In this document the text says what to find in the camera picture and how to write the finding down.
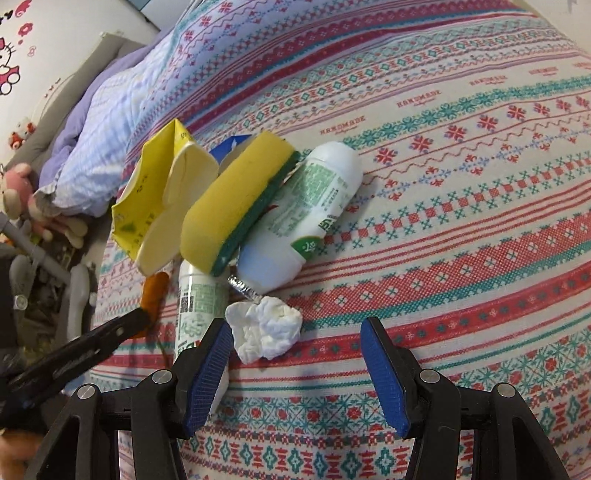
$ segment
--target white tissue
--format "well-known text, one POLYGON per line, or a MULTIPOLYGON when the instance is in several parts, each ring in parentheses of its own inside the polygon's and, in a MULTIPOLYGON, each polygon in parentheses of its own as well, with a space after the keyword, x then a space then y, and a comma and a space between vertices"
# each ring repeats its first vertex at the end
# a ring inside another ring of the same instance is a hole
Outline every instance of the white tissue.
POLYGON ((239 301, 226 308, 232 328, 234 348, 244 364, 261 357, 273 360, 283 355, 299 339, 301 313, 276 297, 263 297, 260 304, 239 301))

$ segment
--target purple blanket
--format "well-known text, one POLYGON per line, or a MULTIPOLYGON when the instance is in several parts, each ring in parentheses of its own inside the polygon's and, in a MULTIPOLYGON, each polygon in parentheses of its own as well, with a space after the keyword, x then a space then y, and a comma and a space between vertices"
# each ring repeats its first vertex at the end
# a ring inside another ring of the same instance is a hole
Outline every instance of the purple blanket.
POLYGON ((86 116, 90 109, 92 97, 103 82, 123 70, 135 67, 146 58, 146 55, 150 53, 169 32, 170 30, 160 32, 150 45, 133 51, 123 58, 115 60, 97 78, 95 78, 80 102, 78 102, 70 112, 64 130, 62 130, 60 135, 56 138, 51 158, 43 165, 41 173, 39 174, 39 187, 49 185, 56 178, 62 165, 66 162, 68 156, 78 143, 78 137, 86 122, 86 116))

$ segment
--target hello kitty decal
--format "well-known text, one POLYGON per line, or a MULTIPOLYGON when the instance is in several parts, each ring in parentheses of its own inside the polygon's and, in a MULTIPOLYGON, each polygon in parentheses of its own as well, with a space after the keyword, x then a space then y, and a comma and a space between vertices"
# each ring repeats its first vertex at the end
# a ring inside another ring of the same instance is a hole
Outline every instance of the hello kitty decal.
POLYGON ((19 67, 10 65, 13 53, 13 46, 10 43, 5 43, 4 38, 0 37, 0 96, 12 92, 12 85, 21 79, 19 67))

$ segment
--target white plastic bottle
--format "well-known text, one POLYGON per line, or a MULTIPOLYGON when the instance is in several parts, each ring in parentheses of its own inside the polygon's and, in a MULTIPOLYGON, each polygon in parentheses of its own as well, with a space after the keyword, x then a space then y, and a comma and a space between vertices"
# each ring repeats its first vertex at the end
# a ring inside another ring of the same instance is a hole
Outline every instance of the white plastic bottle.
MULTIPOLYGON (((229 303, 229 288, 225 275, 213 278, 186 260, 178 272, 178 315, 174 341, 174 359, 187 349, 197 346, 213 319, 224 318, 229 303)), ((228 367, 224 370, 210 414, 219 405, 228 389, 228 367)))
POLYGON ((316 147, 248 234, 238 258, 238 278, 260 295, 293 280, 362 179, 355 150, 340 142, 316 147))

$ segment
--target bed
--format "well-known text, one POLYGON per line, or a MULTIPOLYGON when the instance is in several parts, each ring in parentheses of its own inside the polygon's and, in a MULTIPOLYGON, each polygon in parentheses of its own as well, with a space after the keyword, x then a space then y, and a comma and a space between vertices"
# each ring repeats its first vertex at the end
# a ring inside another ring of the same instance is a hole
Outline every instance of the bed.
MULTIPOLYGON (((179 118, 204 147, 270 129, 299 150, 339 140, 363 185, 277 291, 304 317, 274 361, 230 362, 217 414, 182 448, 191 479, 403 478, 412 442, 381 413, 359 348, 379 316, 423 367, 465 387, 514 384, 570 476, 591 476, 591 59, 504 0, 204 0, 168 37, 127 145, 179 118)), ((90 379, 125 388, 174 346, 177 269, 158 340, 90 379)), ((139 304, 110 239, 94 323, 139 304)), ((471 432, 458 476, 470 475, 471 432)), ((120 440, 133 478, 131 439, 120 440)))

